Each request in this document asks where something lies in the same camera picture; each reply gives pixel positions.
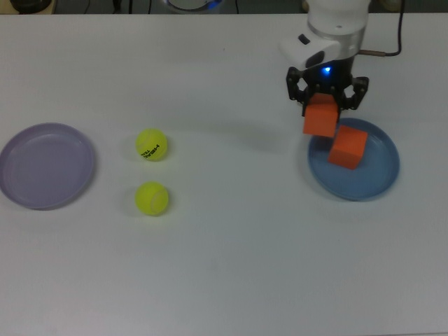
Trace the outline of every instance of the plate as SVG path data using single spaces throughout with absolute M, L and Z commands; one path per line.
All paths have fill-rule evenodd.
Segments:
M 57 208 L 88 184 L 94 161 L 89 140 L 77 129 L 35 125 L 15 135 L 0 153 L 0 190 L 30 209 Z
M 351 201 L 368 200 L 387 191 L 400 171 L 400 157 L 391 138 L 370 122 L 343 118 L 346 125 L 369 134 L 363 159 L 355 170 L 327 161 L 333 139 L 313 136 L 309 142 L 308 163 L 316 180 L 334 195 Z

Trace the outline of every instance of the tennis ball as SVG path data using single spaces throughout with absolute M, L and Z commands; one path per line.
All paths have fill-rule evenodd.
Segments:
M 168 205 L 167 189 L 158 182 L 146 182 L 135 192 L 135 205 L 146 215 L 161 214 Z
M 159 129 L 145 129 L 135 139 L 137 153 L 149 161 L 158 161 L 163 158 L 167 148 L 167 138 Z

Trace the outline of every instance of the blue led light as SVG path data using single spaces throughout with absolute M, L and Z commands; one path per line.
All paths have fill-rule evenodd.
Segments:
M 331 74 L 331 67 L 327 66 L 325 68 L 322 68 L 322 74 L 324 76 L 329 76 Z
M 209 5 L 207 6 L 207 9 L 212 9 L 217 7 L 217 5 L 219 5 L 219 3 L 221 3 L 222 0 L 215 0 L 213 2 L 210 2 Z

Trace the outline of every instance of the white robot arm casing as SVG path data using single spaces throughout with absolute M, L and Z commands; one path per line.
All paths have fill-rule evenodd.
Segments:
M 284 38 L 280 43 L 292 65 L 303 71 L 355 56 L 363 41 L 370 0 L 308 2 L 308 22 L 300 31 L 301 38 Z

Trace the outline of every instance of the blue plate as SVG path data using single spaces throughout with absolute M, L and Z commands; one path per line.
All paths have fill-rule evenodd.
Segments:
M 309 142 L 308 163 L 316 180 L 338 197 L 351 201 L 372 199 L 388 190 L 400 171 L 397 148 L 388 135 L 370 122 L 341 119 L 346 125 L 369 134 L 363 159 L 355 170 L 327 161 L 333 139 L 313 136 Z

